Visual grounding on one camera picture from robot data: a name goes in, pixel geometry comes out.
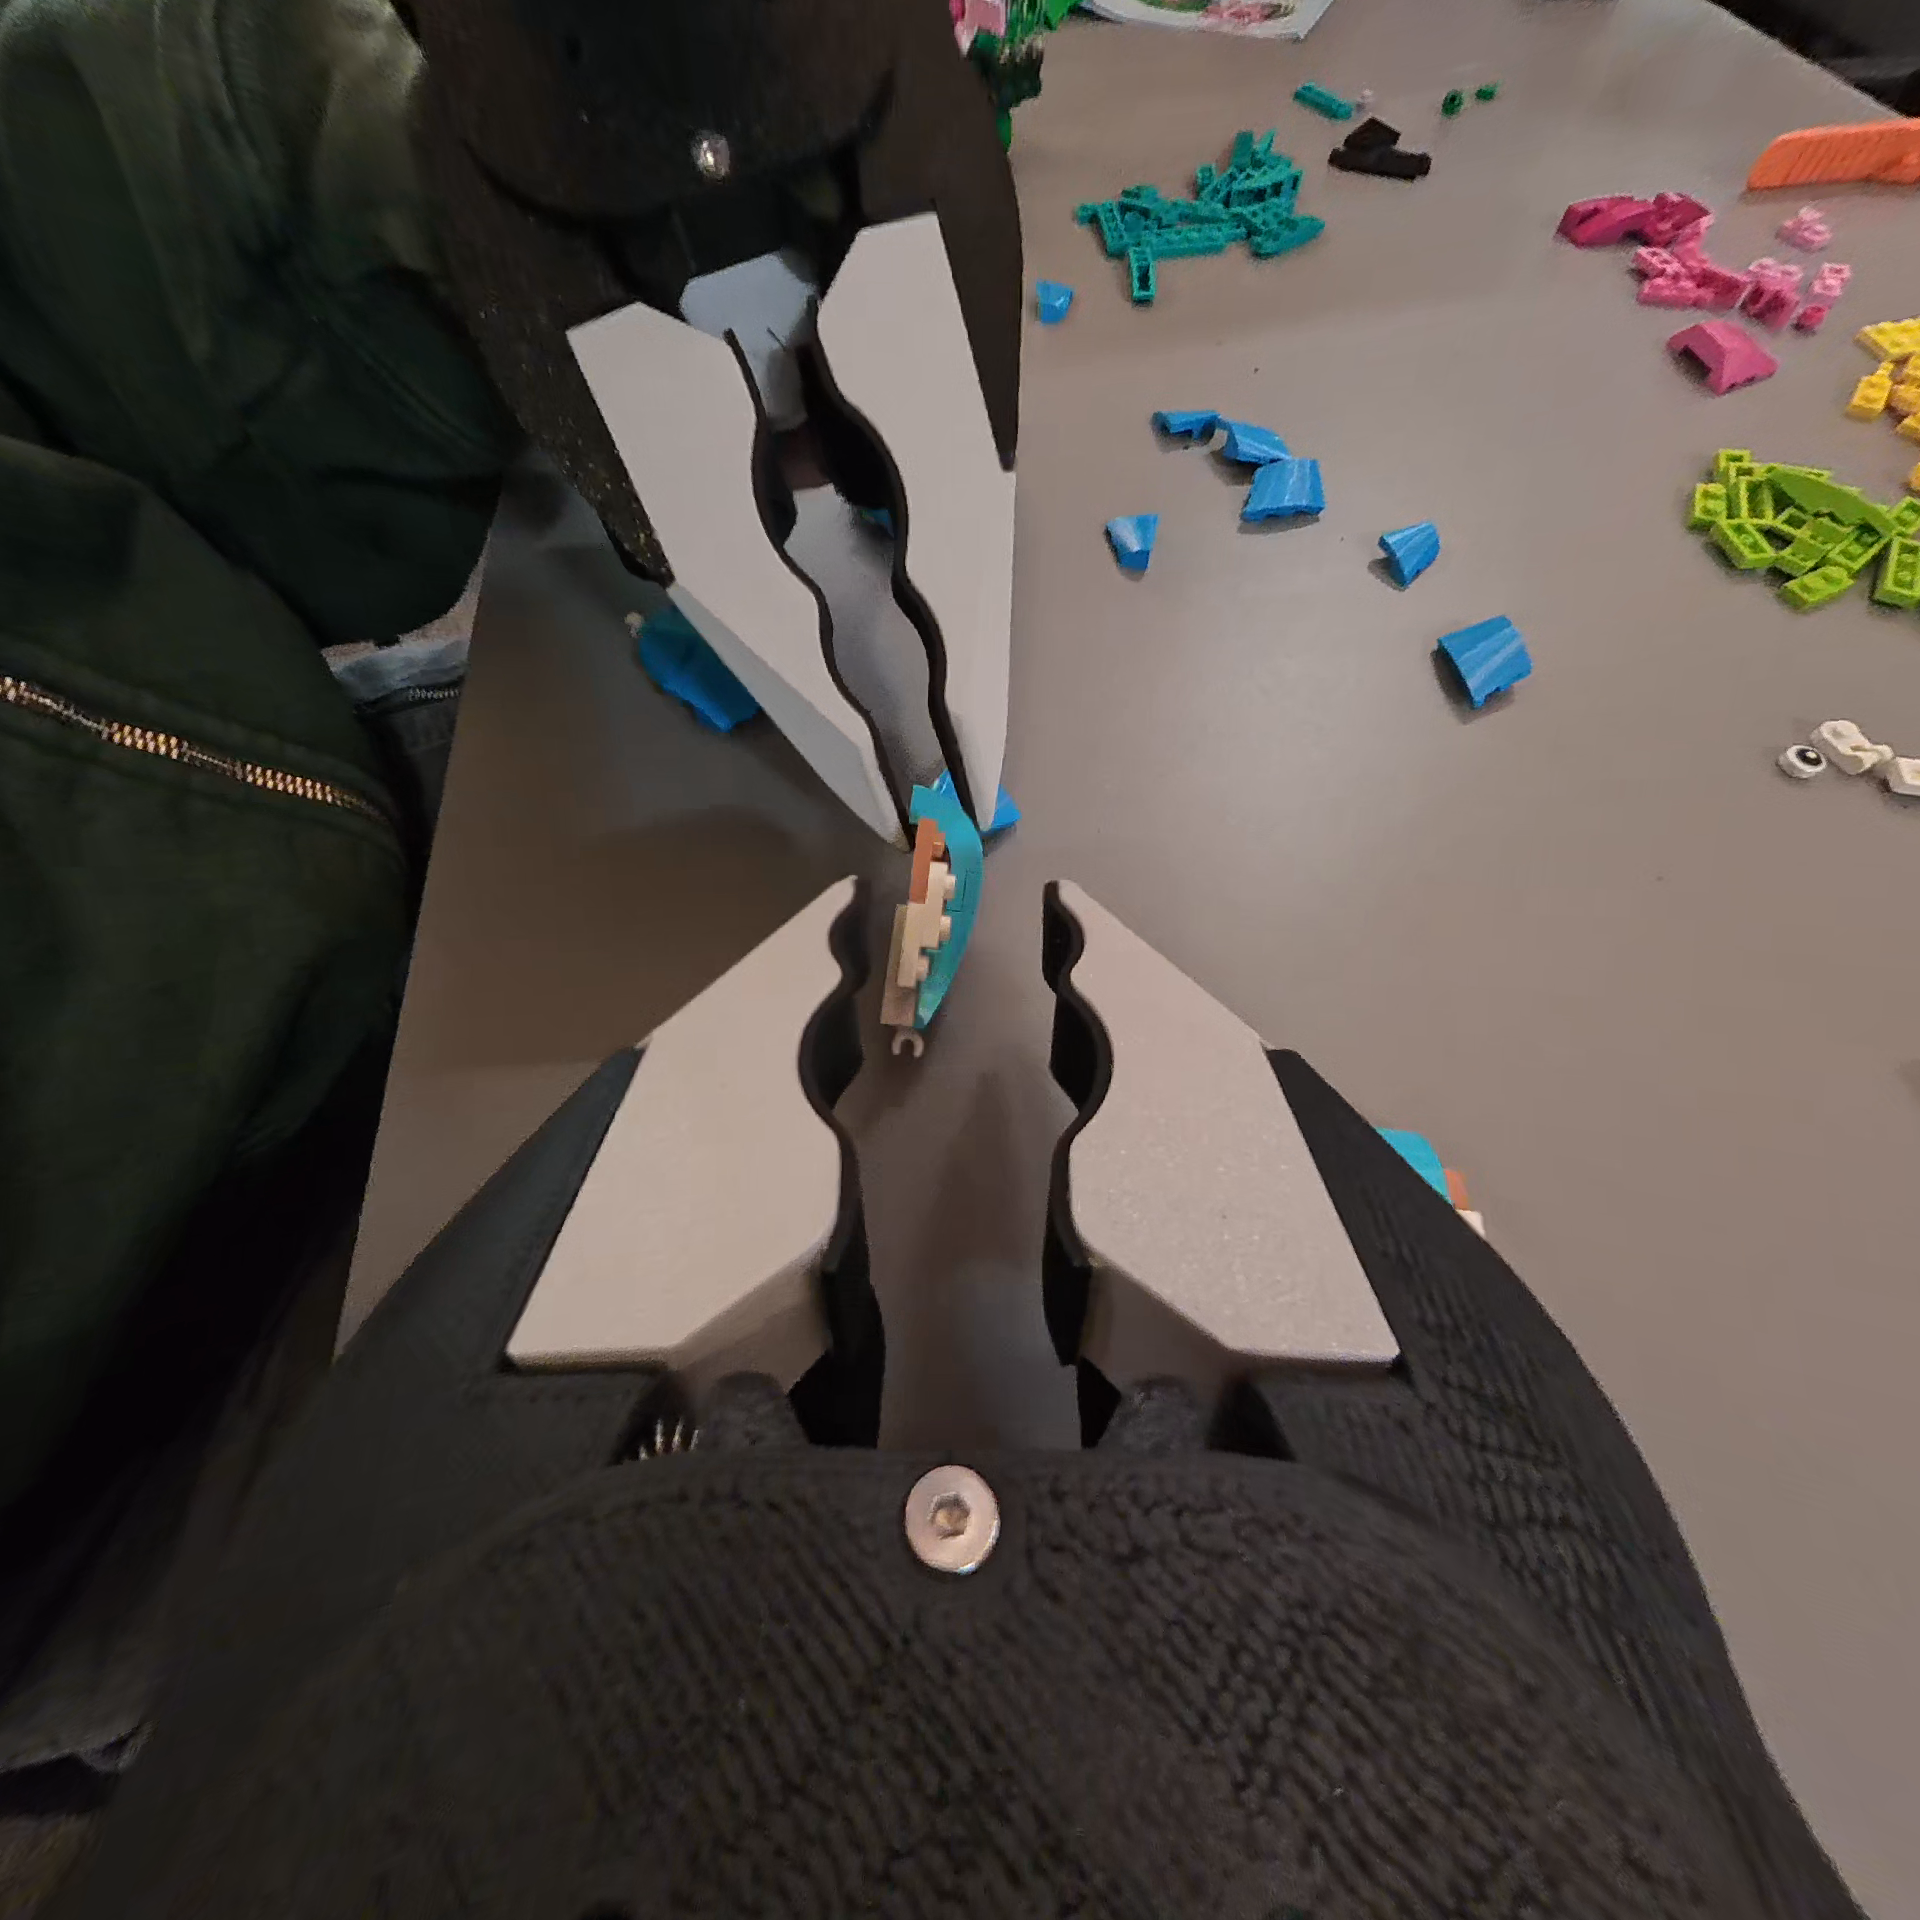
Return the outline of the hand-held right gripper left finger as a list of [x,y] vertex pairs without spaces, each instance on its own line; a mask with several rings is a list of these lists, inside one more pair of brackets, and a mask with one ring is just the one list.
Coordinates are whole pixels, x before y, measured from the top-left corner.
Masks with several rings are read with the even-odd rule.
[[877,1441],[886,1332],[851,1140],[868,888],[840,877],[635,1045],[506,1338],[517,1371],[763,1376],[818,1443]]

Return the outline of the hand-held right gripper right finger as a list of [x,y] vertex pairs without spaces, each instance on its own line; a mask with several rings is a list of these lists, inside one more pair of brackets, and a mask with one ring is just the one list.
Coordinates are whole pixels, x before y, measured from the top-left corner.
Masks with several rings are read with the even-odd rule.
[[1382,1378],[1400,1344],[1258,1029],[1071,880],[1042,898],[1042,1307],[1093,1448],[1137,1388],[1204,1423],[1264,1376]]

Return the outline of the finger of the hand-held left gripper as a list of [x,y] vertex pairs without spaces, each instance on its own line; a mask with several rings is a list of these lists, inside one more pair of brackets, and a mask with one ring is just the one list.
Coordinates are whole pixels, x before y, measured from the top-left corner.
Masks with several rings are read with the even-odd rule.
[[762,508],[763,419],[736,341],[643,301],[565,341],[659,544],[670,602],[828,790],[901,850],[904,811],[835,673],[828,603]]
[[995,823],[1010,726],[1015,473],[1001,459],[940,215],[853,231],[810,301],[804,367],[877,468],[892,596],[921,640],[954,798]]

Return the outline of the blue orange white lego assembly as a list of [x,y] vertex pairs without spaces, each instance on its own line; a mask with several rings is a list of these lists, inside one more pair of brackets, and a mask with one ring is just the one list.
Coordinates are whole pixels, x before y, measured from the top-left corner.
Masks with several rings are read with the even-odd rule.
[[949,774],[911,788],[907,821],[911,863],[892,918],[877,1017],[890,1051],[918,1057],[978,921],[985,839]]

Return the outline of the person's left forearm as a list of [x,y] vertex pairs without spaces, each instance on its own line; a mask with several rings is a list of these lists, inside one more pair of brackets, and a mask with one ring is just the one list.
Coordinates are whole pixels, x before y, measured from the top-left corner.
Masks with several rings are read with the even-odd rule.
[[1,15],[3,389],[323,643],[454,609],[517,429],[420,173],[378,1]]

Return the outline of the teal orange lego subassembly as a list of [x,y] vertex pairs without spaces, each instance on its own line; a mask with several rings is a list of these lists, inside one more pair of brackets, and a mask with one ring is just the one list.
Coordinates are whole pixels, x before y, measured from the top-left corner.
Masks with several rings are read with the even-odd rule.
[[1484,1216],[1473,1203],[1465,1175],[1451,1164],[1443,1162],[1442,1154],[1427,1136],[1397,1125],[1379,1125],[1375,1131],[1379,1140],[1384,1140],[1400,1156],[1400,1160],[1476,1232],[1476,1235],[1486,1235]]

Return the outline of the blue lego subassembly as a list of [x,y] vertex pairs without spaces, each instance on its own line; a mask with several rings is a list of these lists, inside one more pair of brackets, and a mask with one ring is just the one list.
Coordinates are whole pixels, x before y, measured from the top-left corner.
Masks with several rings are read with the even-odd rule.
[[762,714],[754,694],[678,607],[627,612],[625,627],[645,679],[705,729],[725,736]]

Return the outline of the scattered blue lego slopes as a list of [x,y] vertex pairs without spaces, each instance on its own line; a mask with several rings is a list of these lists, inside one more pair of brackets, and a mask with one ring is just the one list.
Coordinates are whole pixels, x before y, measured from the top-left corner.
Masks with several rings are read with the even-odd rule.
[[1451,710],[1537,675],[1544,465],[1499,358],[1438,308],[1309,314],[1291,272],[1210,259],[1171,299],[1036,325],[1019,388],[1024,643],[1156,650],[1170,707],[1253,707],[1255,671],[1430,668]]

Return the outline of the pile of teal lego pieces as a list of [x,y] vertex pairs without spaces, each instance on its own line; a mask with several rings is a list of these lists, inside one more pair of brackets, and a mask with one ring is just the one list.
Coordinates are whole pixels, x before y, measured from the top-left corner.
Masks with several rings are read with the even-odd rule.
[[1073,223],[1087,228],[1101,256],[1118,266],[1131,305],[1158,301],[1170,261],[1233,250],[1269,261],[1304,252],[1324,235],[1326,220],[1302,206],[1304,170],[1277,138],[1274,127],[1238,129],[1221,159],[1193,168],[1184,193],[1135,182],[1116,196],[1073,206]]

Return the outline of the green pink lego build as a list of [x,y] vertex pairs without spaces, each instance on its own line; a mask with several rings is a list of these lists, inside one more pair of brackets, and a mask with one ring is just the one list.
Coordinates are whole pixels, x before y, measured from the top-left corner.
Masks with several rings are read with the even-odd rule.
[[1042,92],[1044,38],[1075,1],[948,1],[961,55],[984,84],[1000,118]]

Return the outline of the lego instruction booklet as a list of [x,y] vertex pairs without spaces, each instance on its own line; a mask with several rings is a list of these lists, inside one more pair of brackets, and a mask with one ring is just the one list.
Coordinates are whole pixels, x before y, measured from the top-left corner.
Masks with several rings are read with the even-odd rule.
[[1116,25],[1165,33],[1299,41],[1332,1],[1073,1],[1071,8]]

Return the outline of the pile of white lego pieces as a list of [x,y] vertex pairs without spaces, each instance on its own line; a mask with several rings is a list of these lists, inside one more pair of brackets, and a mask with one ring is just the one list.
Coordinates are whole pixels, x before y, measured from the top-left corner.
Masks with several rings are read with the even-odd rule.
[[1775,769],[1788,779],[1807,782],[1825,771],[1845,777],[1873,777],[1894,799],[1918,802],[1918,755],[1897,754],[1848,717],[1829,717],[1810,733],[1775,754]]

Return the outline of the magenta lego slope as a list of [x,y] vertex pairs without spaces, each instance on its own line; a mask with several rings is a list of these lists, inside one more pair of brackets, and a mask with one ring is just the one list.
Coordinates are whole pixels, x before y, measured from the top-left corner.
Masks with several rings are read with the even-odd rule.
[[1775,353],[1744,325],[1707,317],[1675,330],[1663,341],[1682,371],[1716,398],[1752,388],[1779,369]]

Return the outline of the pile of pink lego pieces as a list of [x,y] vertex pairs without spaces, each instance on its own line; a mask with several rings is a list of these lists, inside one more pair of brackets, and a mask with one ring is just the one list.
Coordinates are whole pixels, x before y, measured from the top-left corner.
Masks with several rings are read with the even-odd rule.
[[1789,256],[1763,253],[1745,266],[1714,256],[1714,210],[1689,193],[1598,196],[1571,202],[1553,235],[1573,248],[1629,248],[1635,299],[1669,312],[1739,315],[1768,331],[1818,331],[1854,282],[1854,268],[1836,258],[1810,259],[1829,239],[1816,206],[1779,230]]

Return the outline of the pile of lime lego pieces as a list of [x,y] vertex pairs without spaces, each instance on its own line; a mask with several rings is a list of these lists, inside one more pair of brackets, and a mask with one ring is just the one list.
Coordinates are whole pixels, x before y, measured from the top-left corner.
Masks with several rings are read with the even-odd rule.
[[1763,578],[1793,612],[1862,592],[1882,612],[1918,612],[1918,497],[1882,500],[1827,468],[1716,449],[1686,500],[1688,531],[1717,563]]

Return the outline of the orange lego piece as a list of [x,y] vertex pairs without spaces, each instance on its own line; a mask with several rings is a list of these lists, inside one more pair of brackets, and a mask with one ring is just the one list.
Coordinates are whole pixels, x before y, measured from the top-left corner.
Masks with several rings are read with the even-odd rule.
[[1747,193],[1820,184],[1918,184],[1915,116],[1796,127],[1750,164]]

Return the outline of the pile of yellow lego pieces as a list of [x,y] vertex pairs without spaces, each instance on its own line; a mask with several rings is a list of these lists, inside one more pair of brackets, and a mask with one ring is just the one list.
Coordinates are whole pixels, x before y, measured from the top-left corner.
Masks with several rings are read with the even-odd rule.
[[1918,315],[1867,321],[1854,346],[1872,365],[1854,382],[1841,404],[1851,422],[1887,422],[1891,432],[1918,443]]

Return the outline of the person's leg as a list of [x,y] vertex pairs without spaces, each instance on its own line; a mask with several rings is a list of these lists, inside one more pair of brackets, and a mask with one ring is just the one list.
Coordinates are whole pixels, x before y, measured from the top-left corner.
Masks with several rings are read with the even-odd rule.
[[441,791],[451,758],[468,684],[468,648],[469,640],[460,633],[323,648],[323,659],[356,714],[432,793]]

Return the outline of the person's green zip jacket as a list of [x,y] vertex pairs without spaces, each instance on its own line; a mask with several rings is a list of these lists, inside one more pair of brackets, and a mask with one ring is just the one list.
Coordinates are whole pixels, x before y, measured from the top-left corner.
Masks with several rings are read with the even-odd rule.
[[512,457],[245,477],[259,556],[3,425],[6,1786],[137,1752],[358,1212],[433,790],[323,652],[456,603]]

